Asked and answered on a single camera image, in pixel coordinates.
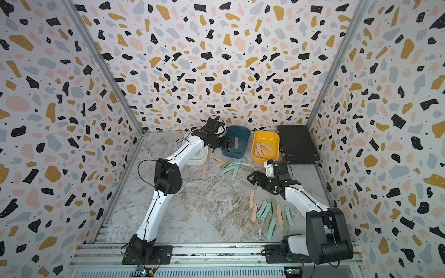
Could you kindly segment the olive knife top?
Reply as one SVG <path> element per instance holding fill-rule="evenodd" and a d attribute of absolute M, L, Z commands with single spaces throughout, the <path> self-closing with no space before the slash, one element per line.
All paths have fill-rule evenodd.
<path fill-rule="evenodd" d="M 229 164 L 231 164 L 234 160 L 233 159 L 227 159 L 226 161 L 218 163 L 216 166 L 220 169 L 223 169 L 227 167 Z"/>

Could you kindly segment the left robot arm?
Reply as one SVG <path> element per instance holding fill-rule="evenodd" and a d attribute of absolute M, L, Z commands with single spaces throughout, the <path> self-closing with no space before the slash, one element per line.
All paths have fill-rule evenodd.
<path fill-rule="evenodd" d="M 201 128 L 191 131 L 185 145 L 167 158 L 155 161 L 154 182 L 148 185 L 154 189 L 153 199 L 137 232 L 124 245 L 124 265 L 149 264 L 156 257 L 154 246 L 161 220 L 170 201 L 183 185 L 181 170 L 187 162 L 205 147 L 212 150 L 228 149 L 233 142 L 224 133 L 226 124 L 219 116 L 210 116 Z"/>

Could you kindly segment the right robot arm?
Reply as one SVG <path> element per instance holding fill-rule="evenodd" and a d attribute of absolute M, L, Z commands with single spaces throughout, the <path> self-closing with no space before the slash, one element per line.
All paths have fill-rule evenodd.
<path fill-rule="evenodd" d="M 265 172 L 254 171 L 247 177 L 251 185 L 272 195 L 281 196 L 293 205 L 306 220 L 304 234 L 284 236 L 280 244 L 266 245 L 264 255 L 269 264 L 329 264 L 353 258 L 354 250 L 344 213 L 339 208 L 323 205 L 293 178 L 292 168 L 285 162 L 268 160 Z"/>

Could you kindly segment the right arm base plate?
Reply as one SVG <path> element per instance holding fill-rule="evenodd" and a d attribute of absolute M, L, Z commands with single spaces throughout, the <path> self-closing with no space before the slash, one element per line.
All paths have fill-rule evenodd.
<path fill-rule="evenodd" d="M 313 263 L 312 259 L 304 254 L 294 254 L 281 244 L 267 244 L 261 251 L 268 264 L 303 264 Z"/>

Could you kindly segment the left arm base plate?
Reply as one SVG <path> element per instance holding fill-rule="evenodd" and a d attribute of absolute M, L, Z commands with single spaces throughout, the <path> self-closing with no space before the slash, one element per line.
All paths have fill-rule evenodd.
<path fill-rule="evenodd" d="M 173 246 L 154 245 L 148 246 L 144 250 L 129 246 L 124 252 L 122 265 L 168 265 L 172 258 Z"/>

